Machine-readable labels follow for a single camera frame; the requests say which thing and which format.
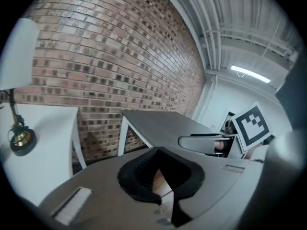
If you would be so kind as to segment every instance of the white wall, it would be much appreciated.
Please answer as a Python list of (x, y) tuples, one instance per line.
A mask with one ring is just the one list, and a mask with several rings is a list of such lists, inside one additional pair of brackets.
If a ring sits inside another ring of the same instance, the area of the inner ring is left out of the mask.
[(207, 127), (216, 127), (215, 131), (219, 131), (227, 111), (237, 114), (255, 101), (258, 101), (261, 105), (274, 136), (292, 130), (290, 122), (280, 105), (252, 90), (224, 80), (218, 81), (200, 123)]

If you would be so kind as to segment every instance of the brass lamp base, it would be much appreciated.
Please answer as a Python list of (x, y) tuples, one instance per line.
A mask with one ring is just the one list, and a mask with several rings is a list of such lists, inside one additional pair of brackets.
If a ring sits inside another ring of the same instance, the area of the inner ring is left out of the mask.
[(36, 135), (32, 129), (20, 127), (10, 141), (11, 149), (16, 156), (24, 156), (36, 145)]

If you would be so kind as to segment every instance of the fluorescent light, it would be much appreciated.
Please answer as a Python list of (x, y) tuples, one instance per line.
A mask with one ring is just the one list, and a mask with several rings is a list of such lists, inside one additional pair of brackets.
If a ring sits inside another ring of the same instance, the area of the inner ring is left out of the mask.
[(261, 81), (264, 81), (265, 83), (268, 83), (268, 82), (271, 81), (271, 80), (269, 80), (269, 79), (267, 79), (267, 78), (265, 78), (265, 77), (263, 77), (263, 76), (261, 76), (261, 75), (255, 73), (255, 72), (246, 70), (246, 69), (244, 69), (244, 68), (232, 66), (232, 67), (231, 67), (231, 70), (235, 70), (235, 71), (239, 71), (239, 72), (245, 73), (245, 74), (250, 75), (250, 76), (252, 76), (252, 77), (254, 77), (254, 78), (256, 78), (256, 79), (259, 79), (259, 80), (261, 80)]

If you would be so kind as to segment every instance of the ceiling pipe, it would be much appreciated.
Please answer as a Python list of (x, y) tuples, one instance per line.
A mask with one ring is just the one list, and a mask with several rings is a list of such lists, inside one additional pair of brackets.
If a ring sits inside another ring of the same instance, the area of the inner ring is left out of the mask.
[[(221, 36), (222, 36), (222, 37), (236, 38), (236, 39), (240, 39), (240, 40), (242, 40), (242, 41), (248, 41), (248, 42), (250, 42), (250, 43), (253, 43), (253, 44), (256, 44), (256, 45), (259, 45), (259, 46), (266, 47), (266, 44), (264, 44), (264, 43), (260, 43), (260, 42), (258, 42), (258, 41), (256, 41), (256, 40), (252, 40), (252, 39), (245, 38), (245, 37), (242, 37), (242, 36), (234, 36), (234, 35), (223, 34), (223, 33), (221, 33)], [(285, 56), (286, 56), (286, 53), (287, 53), (287, 51), (282, 52), (282, 51), (277, 50), (277, 49), (272, 48), (272, 47), (269, 47), (269, 49), (270, 49), (271, 51), (274, 51), (276, 54), (279, 54), (279, 55), (282, 56), (282, 57), (285, 57)]]
[(256, 21), (255, 21), (255, 28), (259, 28), (259, 22), (260, 22), (260, 12), (261, 12), (261, 0), (257, 0), (257, 8), (256, 8)]
[(207, 45), (207, 53), (208, 53), (208, 58), (209, 58), (210, 69), (213, 69), (212, 60), (211, 60), (211, 54), (210, 54), (210, 50), (209, 50), (208, 39), (207, 39), (207, 36), (206, 36), (206, 33), (205, 33), (204, 25), (203, 25), (202, 20), (201, 20), (201, 16), (200, 16), (199, 11), (197, 10), (193, 0), (188, 0), (188, 1), (192, 5), (193, 10), (195, 11), (196, 16), (197, 16), (197, 18), (198, 18), (198, 20), (199, 20), (199, 22), (201, 24), (201, 30), (202, 30), (202, 33), (203, 33), (204, 38), (205, 38), (205, 44)]
[[(237, 28), (237, 27), (234, 27), (233, 25), (227, 26), (224, 23), (220, 23), (220, 25), (221, 25), (221, 30), (224, 30), (226, 32), (230, 31), (230, 32), (236, 32), (236, 33), (242, 33), (242, 34), (246, 34), (246, 35), (249, 35), (249, 36), (254, 36), (256, 38), (262, 39), (262, 40), (267, 41), (267, 42), (269, 42), (271, 40), (271, 37), (259, 34), (259, 33), (255, 32), (253, 30), (246, 30), (246, 29), (242, 29), (242, 28)], [(293, 50), (290, 48), (290, 46), (285, 45), (285, 42), (281, 43), (278, 40), (273, 40), (272, 44), (278, 46), (281, 49), (287, 50), (289, 53), (293, 52)]]
[(275, 32), (274, 32), (274, 34), (273, 34), (273, 36), (272, 36), (272, 38), (271, 38), (269, 44), (268, 44), (267, 47), (265, 48), (265, 50), (264, 50), (264, 52), (263, 52), (263, 54), (262, 54), (261, 57), (264, 57), (265, 53), (268, 51), (268, 48), (270, 47), (271, 43), (273, 42), (273, 39), (275, 38), (275, 35), (276, 35), (277, 31), (278, 31), (280, 22), (282, 21), (282, 17), (283, 17), (283, 15), (281, 14), (281, 15), (280, 15), (279, 22), (278, 22), (278, 24), (277, 24), (277, 27), (276, 27), (276, 29), (275, 29)]
[(215, 28), (218, 30), (217, 32), (217, 50), (218, 50), (218, 66), (217, 70), (219, 71), (221, 69), (221, 59), (222, 59), (222, 43), (221, 43), (221, 31), (220, 31), (220, 23), (219, 19), (217, 17), (217, 11), (215, 7), (215, 3), (213, 0), (209, 0), (209, 4), (213, 10), (213, 16), (214, 16), (214, 21), (215, 21)]
[[(209, 16), (208, 16), (207, 10), (206, 10), (202, 0), (197, 0), (197, 2), (201, 5), (201, 10), (202, 10), (202, 12), (203, 12), (203, 14), (205, 16), (205, 20), (206, 20), (206, 23), (207, 23), (207, 26), (208, 26), (208, 30), (211, 31), (212, 27), (211, 27), (211, 23), (210, 23), (210, 20), (209, 20)], [(212, 32), (209, 32), (209, 34), (210, 34), (210, 41), (211, 41), (211, 47), (212, 47), (212, 53), (213, 53), (214, 69), (217, 69), (214, 37), (213, 37), (213, 33)]]

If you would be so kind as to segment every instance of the white ceiling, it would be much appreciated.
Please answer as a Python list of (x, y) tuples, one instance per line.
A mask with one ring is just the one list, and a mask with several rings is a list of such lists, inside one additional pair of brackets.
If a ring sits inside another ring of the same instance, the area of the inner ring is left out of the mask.
[(277, 89), (302, 40), (275, 0), (179, 0), (198, 34), (206, 69), (232, 65), (271, 79)]

